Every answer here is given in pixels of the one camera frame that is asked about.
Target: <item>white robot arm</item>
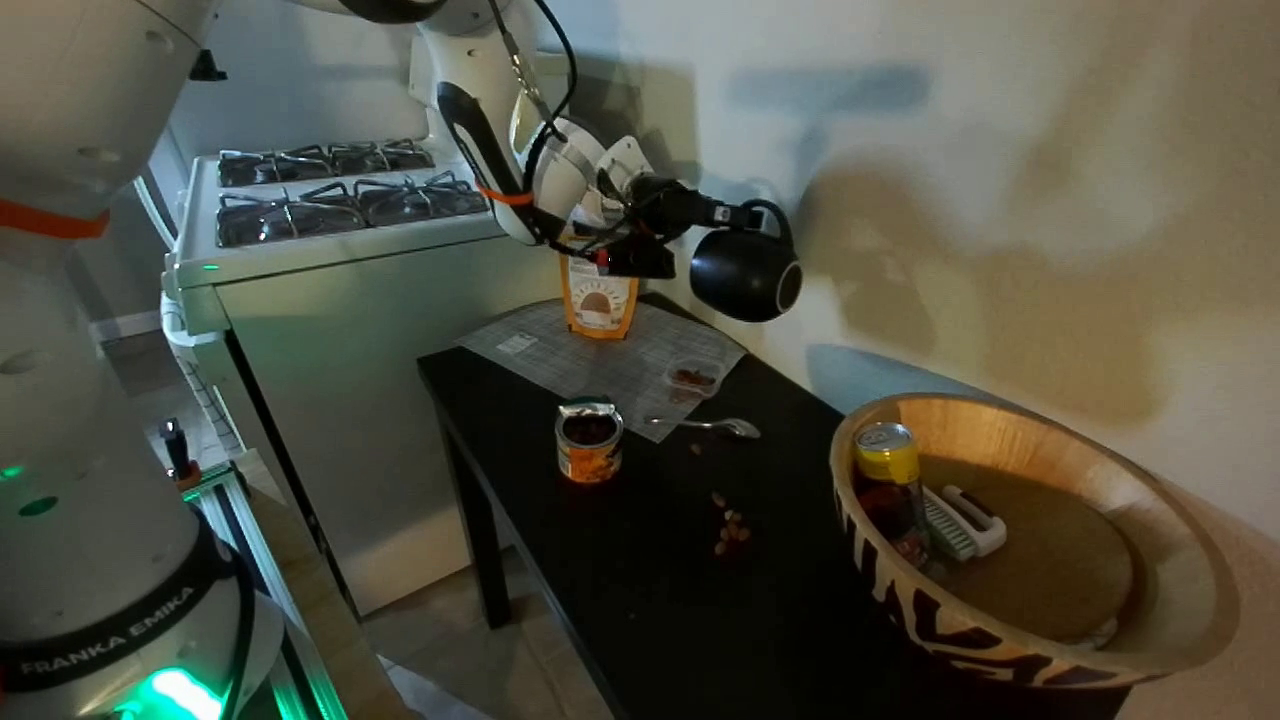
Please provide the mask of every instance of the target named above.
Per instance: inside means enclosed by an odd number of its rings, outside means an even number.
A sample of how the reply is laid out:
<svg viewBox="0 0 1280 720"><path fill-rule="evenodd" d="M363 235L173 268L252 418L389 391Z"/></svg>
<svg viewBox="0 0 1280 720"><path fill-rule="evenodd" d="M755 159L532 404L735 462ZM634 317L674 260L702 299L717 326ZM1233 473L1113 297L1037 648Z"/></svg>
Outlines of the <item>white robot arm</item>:
<svg viewBox="0 0 1280 720"><path fill-rule="evenodd" d="M662 243L710 228L692 252L692 291L725 317L771 320L799 297L787 218L769 201L720 202L642 159L633 137L603 148L562 106L574 87L573 44L543 0L345 0L374 24L422 24L436 106L497 202L508 235L592 260L603 277L674 277ZM534 15L560 34L568 91L547 106L527 79Z"/></svg>

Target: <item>bowl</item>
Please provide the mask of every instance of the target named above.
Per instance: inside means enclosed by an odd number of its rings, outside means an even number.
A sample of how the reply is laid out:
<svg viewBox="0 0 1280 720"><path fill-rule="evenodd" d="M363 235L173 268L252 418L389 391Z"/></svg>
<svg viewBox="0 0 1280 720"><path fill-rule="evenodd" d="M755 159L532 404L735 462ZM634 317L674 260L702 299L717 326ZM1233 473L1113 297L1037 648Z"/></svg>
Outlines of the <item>bowl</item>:
<svg viewBox="0 0 1280 720"><path fill-rule="evenodd" d="M958 482L1007 523L972 564L907 564L855 499L855 435L907 422L923 482ZM889 394L831 435L846 561L926 657L1019 688L1126 688L1214 657L1236 626L1221 551L1139 462L975 394Z"/></svg>

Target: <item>floor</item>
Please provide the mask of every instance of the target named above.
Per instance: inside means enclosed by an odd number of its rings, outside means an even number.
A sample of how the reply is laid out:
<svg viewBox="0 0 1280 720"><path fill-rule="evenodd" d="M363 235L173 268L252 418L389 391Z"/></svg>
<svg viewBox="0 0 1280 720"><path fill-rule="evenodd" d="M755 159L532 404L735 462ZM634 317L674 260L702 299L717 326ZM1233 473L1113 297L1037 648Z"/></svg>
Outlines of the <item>floor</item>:
<svg viewBox="0 0 1280 720"><path fill-rule="evenodd" d="M176 416L187 430L192 456L199 462L219 462L227 450L199 416L179 366L161 331L108 341L124 391L134 404L134 422L164 460L161 422ZM449 575L418 595L406 595L370 618L363 630L370 648L432 693L432 714L497 714L497 720L603 720L600 698L582 659L573 639L534 595L521 561L508 555L508 584L517 618L493 630L481 614L481 595L472 572Z"/></svg>

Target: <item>small table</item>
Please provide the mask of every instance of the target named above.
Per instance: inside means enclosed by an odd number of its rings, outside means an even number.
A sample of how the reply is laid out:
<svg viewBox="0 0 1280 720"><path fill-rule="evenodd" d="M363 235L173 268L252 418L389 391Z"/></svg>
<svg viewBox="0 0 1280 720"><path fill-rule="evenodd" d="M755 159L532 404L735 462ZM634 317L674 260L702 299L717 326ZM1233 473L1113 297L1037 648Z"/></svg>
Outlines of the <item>small table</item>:
<svg viewBox="0 0 1280 720"><path fill-rule="evenodd" d="M1123 693L1019 693L914 652L845 564L828 475L841 416L743 355L699 416L748 416L758 445L681 428L625 435L600 489L555 473L560 394L443 348L418 359L467 523L482 614L511 614L497 511L615 714L1114 714ZM717 555L720 508L751 537Z"/></svg>

